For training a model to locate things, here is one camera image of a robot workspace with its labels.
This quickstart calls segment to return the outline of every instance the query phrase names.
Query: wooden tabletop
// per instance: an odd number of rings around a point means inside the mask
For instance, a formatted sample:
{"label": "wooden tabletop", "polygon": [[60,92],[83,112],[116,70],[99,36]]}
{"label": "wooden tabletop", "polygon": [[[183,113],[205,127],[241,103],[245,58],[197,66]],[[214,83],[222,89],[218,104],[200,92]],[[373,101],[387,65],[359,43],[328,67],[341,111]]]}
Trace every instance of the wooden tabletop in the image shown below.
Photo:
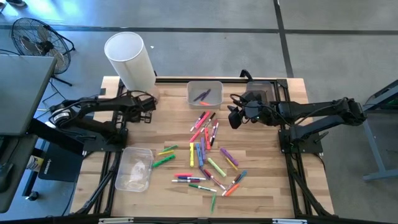
{"label": "wooden tabletop", "polygon": [[[288,78],[287,81],[290,99],[298,103],[308,103],[303,79]],[[102,88],[106,89],[106,94],[103,97],[115,97],[118,83],[119,77],[104,77]],[[210,212],[210,192],[188,187],[187,183],[171,183],[176,172],[193,172],[195,176],[203,176],[197,168],[196,155],[195,167],[190,167],[189,160],[189,140],[193,136],[189,130],[203,110],[189,109],[186,101],[186,83],[159,83],[157,87],[160,100],[153,112],[151,124],[128,123],[127,146],[152,149],[157,154],[165,147],[178,144],[178,148],[175,149],[176,158],[154,168],[146,191],[138,193],[116,190],[112,216],[294,217],[285,157],[280,153],[277,139],[279,128],[248,123],[233,130],[228,123],[227,105],[232,104],[229,94],[244,93],[245,84],[224,83],[224,103],[220,110],[214,110],[220,126],[216,141],[207,156],[211,157],[227,176],[222,178],[209,164],[205,164],[205,168],[225,186],[243,170],[247,170],[248,174],[230,197],[222,197],[223,191],[212,181],[200,183],[201,186],[217,190],[213,214]],[[109,121],[111,118],[112,112],[95,113],[95,120],[98,121]],[[225,147],[239,161],[238,171],[232,169],[225,161],[220,154],[220,147]],[[83,161],[71,212],[81,208],[97,187],[103,157],[104,153],[96,152]],[[163,157],[155,156],[155,161]],[[325,172],[319,158],[303,154],[303,164],[308,187],[324,208],[333,213]],[[108,187],[104,194],[103,207],[106,204],[107,192]],[[300,208],[304,211],[303,198],[299,196],[299,200]]]}

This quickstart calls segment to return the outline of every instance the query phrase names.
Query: purple marker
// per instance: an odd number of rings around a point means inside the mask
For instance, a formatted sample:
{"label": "purple marker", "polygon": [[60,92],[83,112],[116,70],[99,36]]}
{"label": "purple marker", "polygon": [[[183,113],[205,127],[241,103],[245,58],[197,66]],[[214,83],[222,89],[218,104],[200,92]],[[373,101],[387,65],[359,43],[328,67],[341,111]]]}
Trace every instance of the purple marker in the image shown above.
{"label": "purple marker", "polygon": [[206,161],[206,149],[205,149],[205,138],[202,137],[200,139],[201,142],[201,158],[203,159],[203,162]]}
{"label": "purple marker", "polygon": [[221,151],[226,157],[228,157],[228,159],[230,159],[230,161],[231,161],[234,165],[238,166],[239,163],[228,153],[228,151],[227,151],[226,149],[221,148],[220,151]]}

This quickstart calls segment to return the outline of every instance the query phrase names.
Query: transparent plastic bin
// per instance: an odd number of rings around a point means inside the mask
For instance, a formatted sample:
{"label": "transparent plastic bin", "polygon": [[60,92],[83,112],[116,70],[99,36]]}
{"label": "transparent plastic bin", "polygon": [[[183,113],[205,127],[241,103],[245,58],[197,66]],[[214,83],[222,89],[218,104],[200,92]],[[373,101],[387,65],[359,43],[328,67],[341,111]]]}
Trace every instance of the transparent plastic bin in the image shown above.
{"label": "transparent plastic bin", "polygon": [[154,156],[150,149],[127,147],[123,150],[115,187],[118,190],[143,192],[149,186]]}
{"label": "transparent plastic bin", "polygon": [[[193,101],[203,92],[211,89],[201,105],[201,100]],[[191,109],[219,109],[223,102],[223,84],[219,81],[191,81],[187,84],[187,101]]]}

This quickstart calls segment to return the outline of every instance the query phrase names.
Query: concrete floor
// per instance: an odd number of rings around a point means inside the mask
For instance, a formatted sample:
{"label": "concrete floor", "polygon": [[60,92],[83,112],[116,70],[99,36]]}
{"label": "concrete floor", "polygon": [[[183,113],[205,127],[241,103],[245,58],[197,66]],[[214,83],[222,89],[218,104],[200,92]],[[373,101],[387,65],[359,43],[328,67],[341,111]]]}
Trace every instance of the concrete floor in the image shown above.
{"label": "concrete floor", "polygon": [[[51,25],[79,27],[278,28],[272,0],[119,0],[117,4],[105,0],[27,2],[29,7],[24,9],[7,6],[0,14],[0,25],[27,16]],[[398,29],[397,1],[279,2],[285,28],[290,30]],[[55,85],[67,98],[97,94],[102,77],[116,75],[103,53],[104,43],[115,32],[60,33],[74,41],[77,49],[72,53],[70,68],[60,75],[74,86],[70,88],[57,82]],[[234,77],[245,68],[255,77],[287,76],[279,34],[139,34],[158,75]],[[287,46],[294,77],[304,78],[310,101],[348,96],[364,103],[370,95],[397,78],[396,35],[289,34]],[[15,50],[6,29],[0,30],[0,49]],[[45,97],[51,94],[51,88],[47,88]],[[60,100],[58,96],[51,102]],[[362,181],[364,174],[377,170],[363,128],[334,128],[322,143],[335,213],[345,218],[398,223],[398,179]],[[35,202],[25,201],[20,196],[21,187],[22,184],[10,210],[1,214],[0,220],[60,215],[73,183],[38,180],[34,190],[44,197]],[[17,207],[25,208],[24,212]]]}

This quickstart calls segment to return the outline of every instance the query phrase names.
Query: orange marker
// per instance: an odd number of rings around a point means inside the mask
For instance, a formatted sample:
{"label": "orange marker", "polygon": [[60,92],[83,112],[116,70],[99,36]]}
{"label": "orange marker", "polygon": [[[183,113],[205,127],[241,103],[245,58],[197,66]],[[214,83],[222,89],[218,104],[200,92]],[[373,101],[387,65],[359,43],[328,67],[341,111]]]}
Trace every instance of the orange marker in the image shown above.
{"label": "orange marker", "polygon": [[225,196],[229,196],[230,194],[232,194],[232,192],[234,192],[234,190],[236,190],[239,187],[239,184],[235,184],[229,191],[227,191],[227,193],[225,194]]}
{"label": "orange marker", "polygon": [[209,130],[205,128],[205,139],[206,139],[206,149],[210,150],[210,142],[209,142]]}

